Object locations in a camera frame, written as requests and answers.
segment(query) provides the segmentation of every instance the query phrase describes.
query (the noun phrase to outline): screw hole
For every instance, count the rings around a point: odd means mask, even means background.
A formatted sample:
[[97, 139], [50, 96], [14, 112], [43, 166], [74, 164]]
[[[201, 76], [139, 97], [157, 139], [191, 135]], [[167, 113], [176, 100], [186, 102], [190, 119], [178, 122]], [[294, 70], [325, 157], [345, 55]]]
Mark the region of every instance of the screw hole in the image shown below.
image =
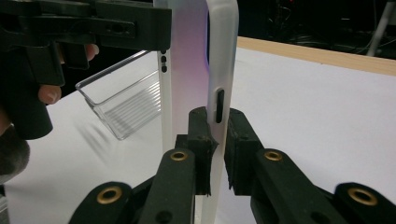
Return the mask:
[[182, 151], [174, 152], [171, 155], [171, 159], [174, 161], [184, 161], [187, 159], [187, 153]]
[[99, 192], [96, 201], [101, 204], [114, 203], [122, 195], [122, 190], [118, 186], [108, 187]]
[[378, 204], [378, 199], [373, 193], [366, 189], [352, 188], [347, 191], [349, 197], [358, 203], [362, 203], [369, 206], [374, 206]]
[[281, 161], [282, 154], [275, 151], [267, 151], [264, 153], [264, 157], [270, 161]]

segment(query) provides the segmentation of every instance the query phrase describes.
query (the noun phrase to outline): black plastic part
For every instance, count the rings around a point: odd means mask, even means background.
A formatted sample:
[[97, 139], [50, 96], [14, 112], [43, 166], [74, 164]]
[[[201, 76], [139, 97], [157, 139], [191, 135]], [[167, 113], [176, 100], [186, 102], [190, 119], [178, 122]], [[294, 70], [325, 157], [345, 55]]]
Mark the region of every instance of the black plastic part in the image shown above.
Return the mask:
[[0, 194], [3, 196], [6, 196], [6, 189], [4, 188], [4, 185], [0, 185]]
[[140, 217], [140, 224], [193, 223], [195, 157], [187, 149], [163, 155]]
[[74, 35], [112, 35], [114, 38], [125, 38], [133, 41], [136, 30], [134, 21], [109, 20], [102, 18], [81, 18], [81, 17], [59, 17], [59, 16], [39, 16], [39, 17], [19, 17], [21, 27], [26, 32], [34, 35], [41, 35], [48, 40], [56, 40], [68, 43], [75, 43], [74, 39], [68, 39]]
[[251, 195], [255, 178], [252, 162], [261, 148], [262, 143], [245, 114], [231, 108], [224, 161], [229, 185], [235, 195]]
[[278, 224], [279, 218], [258, 180], [253, 181], [250, 207], [257, 224]]
[[38, 100], [35, 82], [24, 49], [0, 53], [0, 104], [20, 138], [36, 139], [52, 130], [46, 106]]
[[222, 114], [224, 110], [224, 90], [218, 91], [217, 103], [216, 103], [216, 123], [222, 122]]
[[70, 219], [70, 224], [125, 224], [134, 215], [133, 191], [119, 182], [108, 182], [93, 189]]
[[44, 48], [26, 48], [26, 53], [37, 83], [64, 85], [64, 72], [55, 43], [51, 42]]
[[260, 149], [254, 168], [279, 223], [346, 223], [285, 153]]
[[41, 10], [37, 1], [1, 0], [0, 13], [15, 16], [37, 16], [41, 14]]
[[89, 3], [64, 0], [40, 0], [39, 3], [43, 12], [67, 16], [91, 16]]
[[[11, 24], [18, 23], [13, 16], [0, 15], [0, 20], [5, 20]], [[19, 46], [45, 47], [49, 43], [47, 39], [43, 39], [41, 36], [16, 33], [15, 29], [18, 30], [20, 29], [19, 27], [6, 27], [3, 25], [0, 23], [0, 51], [11, 51]]]
[[133, 40], [114, 35], [101, 35], [100, 42], [103, 46], [145, 50], [170, 48], [171, 9], [155, 8], [149, 3], [131, 1], [97, 1], [96, 12], [101, 18], [135, 23]]
[[140, 216], [142, 215], [146, 199], [149, 196], [149, 191], [151, 190], [152, 182], [154, 177], [146, 180], [145, 182], [139, 184], [137, 187], [132, 189], [133, 198], [131, 200], [132, 210], [129, 213], [134, 214], [132, 220], [127, 222], [128, 224], [137, 224]]
[[196, 194], [210, 195], [210, 170], [218, 143], [212, 137], [207, 124], [204, 106], [193, 109], [189, 114], [188, 149], [196, 158]]
[[176, 136], [175, 148], [189, 148], [188, 136], [186, 134], [178, 134]]
[[90, 68], [85, 45], [61, 43], [60, 47], [67, 67], [84, 70]]
[[367, 186], [357, 183], [340, 184], [335, 189], [333, 202], [349, 223], [396, 223], [395, 204]]

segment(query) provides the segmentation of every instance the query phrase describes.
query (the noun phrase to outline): dark background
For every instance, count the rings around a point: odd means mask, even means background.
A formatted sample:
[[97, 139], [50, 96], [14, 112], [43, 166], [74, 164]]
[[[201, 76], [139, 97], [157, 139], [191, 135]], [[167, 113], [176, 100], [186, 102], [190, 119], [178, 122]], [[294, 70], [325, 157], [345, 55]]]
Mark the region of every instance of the dark background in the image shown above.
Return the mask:
[[[237, 0], [239, 35], [365, 54], [386, 0]], [[396, 29], [388, 26], [377, 57], [396, 59]], [[137, 50], [100, 47], [89, 70], [64, 66], [64, 96], [82, 79], [133, 55]]]

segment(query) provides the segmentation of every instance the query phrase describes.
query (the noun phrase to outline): white phone case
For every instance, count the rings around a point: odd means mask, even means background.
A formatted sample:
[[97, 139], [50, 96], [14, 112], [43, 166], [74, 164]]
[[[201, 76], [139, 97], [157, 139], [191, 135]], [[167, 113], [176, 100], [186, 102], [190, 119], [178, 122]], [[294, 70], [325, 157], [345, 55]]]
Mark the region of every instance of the white phone case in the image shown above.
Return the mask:
[[[171, 48], [158, 52], [163, 150], [175, 146], [177, 134], [187, 133], [189, 112], [206, 105], [207, 122], [219, 145], [212, 161], [212, 196], [197, 200], [195, 215], [196, 223], [214, 223], [233, 86], [237, 3], [236, 0], [154, 0], [154, 6], [171, 8], [173, 17]], [[218, 112], [219, 92], [224, 95], [222, 111]]]

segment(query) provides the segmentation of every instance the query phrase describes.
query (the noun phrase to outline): human hand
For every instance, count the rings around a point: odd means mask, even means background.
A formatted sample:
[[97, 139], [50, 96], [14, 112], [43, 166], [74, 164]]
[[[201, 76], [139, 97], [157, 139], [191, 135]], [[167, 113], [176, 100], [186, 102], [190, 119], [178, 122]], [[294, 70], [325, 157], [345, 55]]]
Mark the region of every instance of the human hand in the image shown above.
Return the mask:
[[29, 162], [30, 148], [13, 126], [0, 136], [0, 184], [22, 172]]
[[[87, 59], [92, 60], [95, 55], [99, 53], [99, 48], [94, 45], [86, 45]], [[64, 63], [62, 54], [60, 55], [61, 63]], [[47, 105], [53, 105], [58, 102], [62, 97], [62, 91], [59, 86], [42, 85], [40, 86], [38, 93], [38, 99]], [[0, 136], [6, 131], [6, 129], [11, 125], [11, 120], [9, 119], [6, 111], [0, 105]]]

